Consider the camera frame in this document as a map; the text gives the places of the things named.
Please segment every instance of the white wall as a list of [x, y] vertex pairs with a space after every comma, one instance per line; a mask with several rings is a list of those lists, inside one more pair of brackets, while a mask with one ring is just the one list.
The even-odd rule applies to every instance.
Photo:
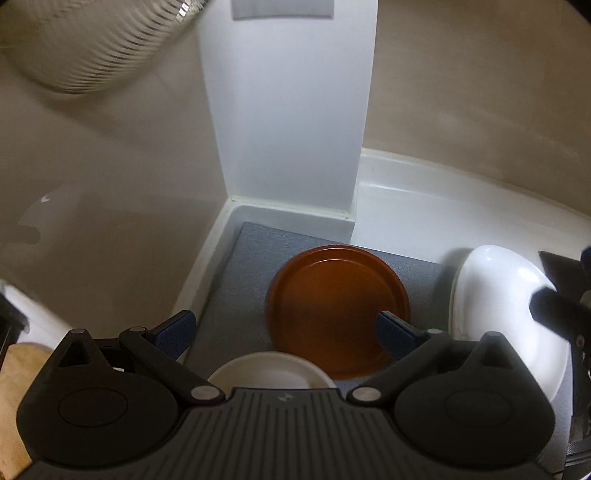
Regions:
[[363, 140], [377, 0], [334, 19], [233, 21], [212, 0], [203, 68], [228, 193], [349, 210]]

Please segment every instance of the wooden board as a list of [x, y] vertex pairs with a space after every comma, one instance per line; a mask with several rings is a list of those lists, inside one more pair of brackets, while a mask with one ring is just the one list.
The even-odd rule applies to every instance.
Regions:
[[30, 463], [17, 430], [17, 408], [51, 351], [32, 343], [8, 348], [0, 371], [0, 478], [12, 480]]

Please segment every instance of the blue gripper pad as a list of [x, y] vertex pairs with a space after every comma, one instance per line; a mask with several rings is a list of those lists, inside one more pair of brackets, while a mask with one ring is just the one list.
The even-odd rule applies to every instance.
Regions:
[[591, 247], [587, 247], [581, 253], [581, 266], [587, 278], [587, 287], [591, 289]]
[[394, 360], [400, 360], [429, 338], [390, 312], [381, 312], [375, 326], [379, 344]]
[[197, 335], [197, 319], [191, 310], [182, 310], [146, 334], [146, 339], [168, 356], [177, 359]]

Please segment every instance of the white plate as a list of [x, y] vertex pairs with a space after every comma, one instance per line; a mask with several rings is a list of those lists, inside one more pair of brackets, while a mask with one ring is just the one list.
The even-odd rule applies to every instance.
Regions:
[[312, 362], [281, 352], [257, 352], [222, 365], [207, 380], [230, 395], [233, 387], [336, 388], [331, 378]]

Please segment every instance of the white bowl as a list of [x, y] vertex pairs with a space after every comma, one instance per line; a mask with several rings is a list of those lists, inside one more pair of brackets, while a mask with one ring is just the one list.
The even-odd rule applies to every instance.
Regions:
[[529, 260], [494, 245], [475, 248], [457, 275], [450, 333], [461, 340], [480, 340], [489, 330], [501, 332], [551, 401], [564, 377], [570, 348], [531, 316], [531, 295], [542, 287], [555, 290]]
[[335, 382], [312, 362], [281, 352], [244, 355], [218, 368], [208, 381], [230, 395], [234, 387], [336, 388]]

